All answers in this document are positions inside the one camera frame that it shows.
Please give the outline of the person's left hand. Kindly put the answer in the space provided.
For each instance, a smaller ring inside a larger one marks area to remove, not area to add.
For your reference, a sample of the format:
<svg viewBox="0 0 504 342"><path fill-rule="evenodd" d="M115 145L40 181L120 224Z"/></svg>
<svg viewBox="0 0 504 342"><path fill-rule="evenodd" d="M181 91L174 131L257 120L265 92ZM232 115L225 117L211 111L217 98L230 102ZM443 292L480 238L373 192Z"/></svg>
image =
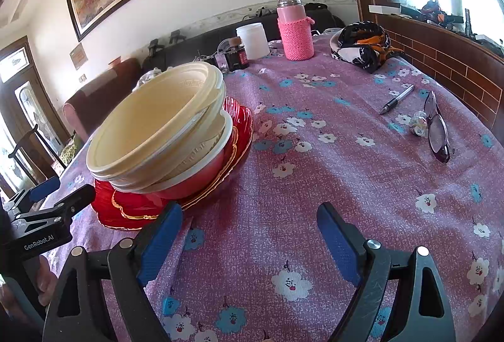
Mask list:
<svg viewBox="0 0 504 342"><path fill-rule="evenodd" d="M39 268L37 271L36 282L38 293L38 301L43 307L47 307L55 290L57 276L50 270L48 260L44 255L39 257ZM16 296L11 292L8 285L1 285L1 304L6 310L10 319L20 321L29 326L34 326L35 323L26 315L23 308L20 307Z"/></svg>

